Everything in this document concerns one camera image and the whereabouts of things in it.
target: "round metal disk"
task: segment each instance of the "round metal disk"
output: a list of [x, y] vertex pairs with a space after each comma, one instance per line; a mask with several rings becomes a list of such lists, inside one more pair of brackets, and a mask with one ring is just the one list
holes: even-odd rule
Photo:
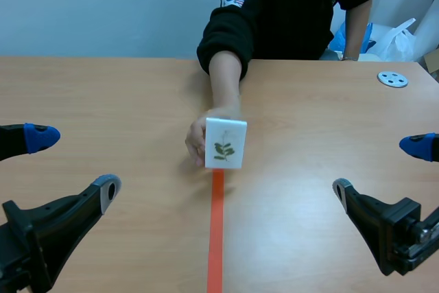
[[409, 80], [405, 76], [392, 71], [378, 73], [378, 80], [387, 86], [396, 88], [406, 87], [409, 83]]

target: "wooden table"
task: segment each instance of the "wooden table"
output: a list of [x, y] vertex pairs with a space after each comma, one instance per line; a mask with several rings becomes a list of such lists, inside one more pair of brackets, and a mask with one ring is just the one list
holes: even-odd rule
[[[379, 83], [383, 70], [405, 74], [408, 87]], [[184, 143], [210, 103], [198, 64], [0, 58], [0, 78], [1, 124], [62, 133], [47, 151], [1, 163], [0, 202], [37, 207], [100, 174], [123, 181], [53, 292], [206, 292], [211, 173]], [[243, 169], [226, 173], [224, 292], [435, 292], [439, 255], [384, 277], [331, 184], [346, 177], [432, 212], [439, 164], [398, 143], [439, 130], [439, 84], [413, 63], [254, 61], [241, 87], [248, 139]]]

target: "white card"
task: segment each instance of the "white card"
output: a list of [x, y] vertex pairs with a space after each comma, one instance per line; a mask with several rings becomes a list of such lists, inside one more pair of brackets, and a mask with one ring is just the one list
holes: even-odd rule
[[206, 118], [207, 168], [241, 168], [247, 123], [239, 120]]

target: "hand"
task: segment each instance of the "hand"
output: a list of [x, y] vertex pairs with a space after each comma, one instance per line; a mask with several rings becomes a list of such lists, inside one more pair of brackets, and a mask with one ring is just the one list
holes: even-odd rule
[[239, 105], [214, 108], [195, 120], [186, 136], [187, 149], [197, 166], [204, 165], [204, 149], [206, 146], [206, 118], [238, 119], [241, 116]]

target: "orange tape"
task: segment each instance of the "orange tape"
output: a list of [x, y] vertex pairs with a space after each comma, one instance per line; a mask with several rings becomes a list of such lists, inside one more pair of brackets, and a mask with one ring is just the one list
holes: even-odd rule
[[224, 230], [224, 170], [212, 173], [211, 237], [207, 266], [207, 293], [222, 293], [222, 247]]

